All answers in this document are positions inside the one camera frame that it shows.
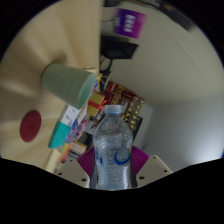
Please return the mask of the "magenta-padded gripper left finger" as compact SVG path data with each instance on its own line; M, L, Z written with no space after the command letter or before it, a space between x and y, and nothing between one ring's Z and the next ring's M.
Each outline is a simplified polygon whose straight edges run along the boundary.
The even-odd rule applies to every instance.
M56 175L83 188L89 188L94 172L94 149L91 148L77 159L69 159Z

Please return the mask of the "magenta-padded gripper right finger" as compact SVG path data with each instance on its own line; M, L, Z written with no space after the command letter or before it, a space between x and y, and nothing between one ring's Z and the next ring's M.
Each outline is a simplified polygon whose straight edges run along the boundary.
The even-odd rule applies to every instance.
M133 146L130 160L130 183L140 188L172 174L171 169L157 156L148 156Z

